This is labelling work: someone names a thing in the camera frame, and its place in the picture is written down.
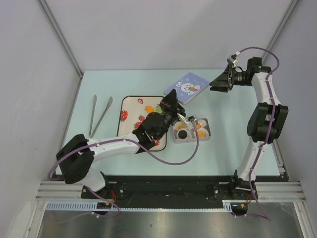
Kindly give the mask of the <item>silver tin lid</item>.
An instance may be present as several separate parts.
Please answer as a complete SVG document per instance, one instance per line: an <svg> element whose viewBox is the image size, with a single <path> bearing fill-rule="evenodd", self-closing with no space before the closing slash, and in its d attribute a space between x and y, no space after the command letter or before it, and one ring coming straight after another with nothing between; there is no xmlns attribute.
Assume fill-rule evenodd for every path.
<svg viewBox="0 0 317 238"><path fill-rule="evenodd" d="M164 95L176 90L178 103L186 105L209 86L210 82L194 73L187 73L164 90Z"/></svg>

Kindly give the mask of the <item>black round cookie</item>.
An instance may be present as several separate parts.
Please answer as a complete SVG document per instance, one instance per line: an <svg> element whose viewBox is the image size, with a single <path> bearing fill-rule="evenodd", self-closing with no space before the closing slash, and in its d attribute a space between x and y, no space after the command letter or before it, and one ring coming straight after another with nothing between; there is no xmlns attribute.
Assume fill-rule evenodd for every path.
<svg viewBox="0 0 317 238"><path fill-rule="evenodd" d="M186 130L179 130L178 131L178 138L179 139L186 139L188 136L188 132Z"/></svg>

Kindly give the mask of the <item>orange round cookie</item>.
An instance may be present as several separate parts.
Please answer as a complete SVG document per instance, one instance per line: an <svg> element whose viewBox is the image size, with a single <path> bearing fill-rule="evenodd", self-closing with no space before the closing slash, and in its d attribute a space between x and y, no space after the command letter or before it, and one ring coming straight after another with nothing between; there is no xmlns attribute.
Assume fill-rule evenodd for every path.
<svg viewBox="0 0 317 238"><path fill-rule="evenodd" d="M206 137L207 135L206 135L206 133L204 131L199 131L198 132L198 136L199 137Z"/></svg>
<svg viewBox="0 0 317 238"><path fill-rule="evenodd" d="M186 128L186 126L183 125L183 124L181 124L181 125L178 126L178 130L181 130L181 129L184 129L184 128Z"/></svg>

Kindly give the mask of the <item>metal serving tongs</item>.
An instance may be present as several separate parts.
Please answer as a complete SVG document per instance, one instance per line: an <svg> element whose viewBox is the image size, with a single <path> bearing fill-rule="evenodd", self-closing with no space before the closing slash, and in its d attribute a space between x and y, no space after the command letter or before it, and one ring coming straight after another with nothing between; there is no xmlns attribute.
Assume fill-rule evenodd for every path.
<svg viewBox="0 0 317 238"><path fill-rule="evenodd" d="M92 104L92 111L91 111L91 118L90 118L90 124L89 124L89 137L93 138L100 127L105 115L109 111L110 107L113 103L113 97L110 96L108 101L106 102L105 108L102 111L99 111L99 114L96 114L97 110L97 102L98 97L97 95L93 96L93 104Z"/></svg>

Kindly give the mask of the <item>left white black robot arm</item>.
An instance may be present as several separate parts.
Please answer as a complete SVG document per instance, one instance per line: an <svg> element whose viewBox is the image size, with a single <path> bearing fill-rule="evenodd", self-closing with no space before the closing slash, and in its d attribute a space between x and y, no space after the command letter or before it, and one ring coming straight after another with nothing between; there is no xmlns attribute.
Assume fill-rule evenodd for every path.
<svg viewBox="0 0 317 238"><path fill-rule="evenodd" d="M186 115L177 101L175 89L160 101L159 106L161 113L148 114L134 131L124 136L101 141L89 140L83 134L75 135L56 155L64 182L79 182L90 188L98 198L106 197L109 194L109 185L102 172L92 168L92 164L118 155L149 151L175 122Z"/></svg>

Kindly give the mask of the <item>orange fish shaped cookie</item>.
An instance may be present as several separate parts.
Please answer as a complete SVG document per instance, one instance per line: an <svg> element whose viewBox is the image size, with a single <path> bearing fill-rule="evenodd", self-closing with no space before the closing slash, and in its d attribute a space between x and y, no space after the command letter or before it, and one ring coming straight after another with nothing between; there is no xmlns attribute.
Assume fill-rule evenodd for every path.
<svg viewBox="0 0 317 238"><path fill-rule="evenodd" d="M150 114L150 113L153 113L155 110L154 110L154 108L151 107L151 106L146 106L146 107L145 107L145 111Z"/></svg>

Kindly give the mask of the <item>white paper cup back left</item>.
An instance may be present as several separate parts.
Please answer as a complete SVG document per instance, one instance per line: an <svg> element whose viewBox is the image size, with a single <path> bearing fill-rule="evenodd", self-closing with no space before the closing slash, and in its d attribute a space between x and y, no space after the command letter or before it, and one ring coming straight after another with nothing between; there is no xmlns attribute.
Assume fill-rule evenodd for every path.
<svg viewBox="0 0 317 238"><path fill-rule="evenodd" d="M178 126L181 125L181 124L183 124L183 123L180 122L180 121L178 121L178 122L174 125L174 129L175 129L176 131L179 131L179 130L178 130Z"/></svg>

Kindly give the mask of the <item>white paper cup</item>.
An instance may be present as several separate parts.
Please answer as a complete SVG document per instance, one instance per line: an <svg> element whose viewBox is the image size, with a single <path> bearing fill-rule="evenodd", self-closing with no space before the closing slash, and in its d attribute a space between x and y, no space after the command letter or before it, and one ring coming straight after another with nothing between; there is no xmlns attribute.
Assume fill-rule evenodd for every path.
<svg viewBox="0 0 317 238"><path fill-rule="evenodd" d="M205 128L207 126L207 122L204 119L198 119L197 123L200 123L201 125L199 127L196 126L197 129Z"/></svg>
<svg viewBox="0 0 317 238"><path fill-rule="evenodd" d="M205 128L198 129L197 132L199 131L204 131L206 133L207 136L205 138L209 137L209 132Z"/></svg>
<svg viewBox="0 0 317 238"><path fill-rule="evenodd" d="M183 124L183 123L180 122L180 121L178 121L178 122L174 125L174 129L175 129L176 131L179 131L179 130L178 130L178 126L181 125L181 124Z"/></svg>
<svg viewBox="0 0 317 238"><path fill-rule="evenodd" d="M185 129L187 132L188 132L188 136L187 136L187 138L186 139L190 139L190 138L192 138L192 134L191 134L191 132L189 131L189 130L187 130L187 129Z"/></svg>

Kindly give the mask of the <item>silver tin box base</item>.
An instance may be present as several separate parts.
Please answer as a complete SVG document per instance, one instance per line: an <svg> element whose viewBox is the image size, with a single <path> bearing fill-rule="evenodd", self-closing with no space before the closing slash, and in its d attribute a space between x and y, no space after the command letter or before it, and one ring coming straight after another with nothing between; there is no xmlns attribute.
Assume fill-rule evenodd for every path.
<svg viewBox="0 0 317 238"><path fill-rule="evenodd" d="M209 132L209 137L207 137L207 138L199 138L199 141L200 141L200 142L209 141L209 140L210 140L210 137L211 137L211 131L210 131L208 119L207 119L207 118L200 118L200 119L204 119L204 120L207 122L207 126L205 127L205 129ZM192 138L190 138L190 139L181 139L181 140L180 140L180 139L177 139L177 138L176 138L176 133L177 133L177 131L174 129L174 126L173 126L173 128L172 128L172 134L173 134L174 143L180 144L180 143L197 142L195 130L191 129L191 130L189 130L189 131L190 131L191 134L192 134Z"/></svg>

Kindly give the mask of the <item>strawberry pattern white tray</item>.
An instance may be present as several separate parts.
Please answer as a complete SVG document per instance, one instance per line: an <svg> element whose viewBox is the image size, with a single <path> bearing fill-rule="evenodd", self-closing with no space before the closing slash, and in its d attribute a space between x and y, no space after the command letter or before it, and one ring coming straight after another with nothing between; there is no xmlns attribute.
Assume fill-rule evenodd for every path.
<svg viewBox="0 0 317 238"><path fill-rule="evenodd" d="M123 136L134 131L134 125L139 126L149 114L145 111L145 107L151 106L155 110L162 99L163 96L125 97L121 104L117 136Z"/></svg>

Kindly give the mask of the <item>white paper cup front right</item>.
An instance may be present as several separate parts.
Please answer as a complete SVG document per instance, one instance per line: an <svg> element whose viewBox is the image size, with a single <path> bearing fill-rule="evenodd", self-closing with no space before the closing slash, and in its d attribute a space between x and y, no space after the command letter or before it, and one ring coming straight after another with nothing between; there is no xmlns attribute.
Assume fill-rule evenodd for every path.
<svg viewBox="0 0 317 238"><path fill-rule="evenodd" d="M197 132L199 131L204 131L206 133L207 136L205 138L209 137L209 132L205 128L198 129Z"/></svg>

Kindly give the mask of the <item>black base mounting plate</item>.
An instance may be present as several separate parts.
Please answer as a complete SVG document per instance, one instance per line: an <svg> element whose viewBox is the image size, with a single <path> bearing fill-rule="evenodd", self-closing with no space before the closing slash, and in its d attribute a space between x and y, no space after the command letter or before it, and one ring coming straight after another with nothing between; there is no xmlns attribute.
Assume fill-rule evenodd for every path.
<svg viewBox="0 0 317 238"><path fill-rule="evenodd" d="M257 190L244 199L213 196L213 186L226 184L230 176L105 176L106 186L97 192L114 198L120 208L131 209L212 209L222 201L235 204L257 199Z"/></svg>

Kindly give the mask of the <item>right aluminium frame post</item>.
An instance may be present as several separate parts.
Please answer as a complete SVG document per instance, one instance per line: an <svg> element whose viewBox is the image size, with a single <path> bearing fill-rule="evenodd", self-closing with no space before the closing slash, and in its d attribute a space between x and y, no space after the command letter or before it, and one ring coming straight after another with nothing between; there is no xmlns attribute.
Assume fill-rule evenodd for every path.
<svg viewBox="0 0 317 238"><path fill-rule="evenodd" d="M274 33L272 34L269 42L265 46L266 51L262 51L262 64L264 65L266 61L270 58L271 54L268 52L274 51L276 44L278 43L280 37L282 36L283 32L287 28L290 20L292 19L295 11L297 10L298 6L300 5L301 0L291 0L283 13L277 27L275 28Z"/></svg>

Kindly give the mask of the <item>aluminium frame post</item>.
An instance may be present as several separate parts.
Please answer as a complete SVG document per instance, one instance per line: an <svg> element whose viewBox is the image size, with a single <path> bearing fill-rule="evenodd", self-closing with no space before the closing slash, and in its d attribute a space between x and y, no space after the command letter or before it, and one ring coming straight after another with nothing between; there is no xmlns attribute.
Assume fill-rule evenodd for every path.
<svg viewBox="0 0 317 238"><path fill-rule="evenodd" d="M274 33L272 34L269 42L265 46L266 51L262 51L262 64L264 65L266 61L270 58L271 54L268 52L274 51L276 44L278 43L280 37L282 36L283 32L287 28L290 20L292 19L295 11L297 10L298 6L300 5L301 0L291 0L283 13L277 27L275 28Z"/></svg>
<svg viewBox="0 0 317 238"><path fill-rule="evenodd" d="M46 0L37 0L37 3L42 10L45 18L47 19L47 22L49 23L50 27L52 28L53 33L55 34L58 42L60 43L60 46L62 47L64 53L66 54L66 57L70 61L72 67L74 68L76 74L79 76L80 79L83 77L83 71L81 67L79 66L79 63L77 59L75 58L75 55L66 39L64 36L64 33L62 32L62 29L55 18L49 4L47 3Z"/></svg>

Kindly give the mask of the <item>left aluminium frame post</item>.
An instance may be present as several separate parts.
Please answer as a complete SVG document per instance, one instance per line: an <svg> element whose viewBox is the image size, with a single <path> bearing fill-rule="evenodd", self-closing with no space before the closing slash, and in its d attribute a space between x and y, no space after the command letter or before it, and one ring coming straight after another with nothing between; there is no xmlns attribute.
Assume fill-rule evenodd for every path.
<svg viewBox="0 0 317 238"><path fill-rule="evenodd" d="M64 33L62 32L62 29L55 18L49 4L47 3L46 0L37 0L37 3L42 10L45 18L47 19L47 22L49 23L50 27L52 28L53 33L55 34L58 42L60 43L60 46L62 47L64 53L66 54L66 57L70 61L72 67L74 68L76 74L79 76L80 79L83 77L83 71L81 67L79 66L79 63L77 59L75 58L75 55L66 39L64 36Z"/></svg>

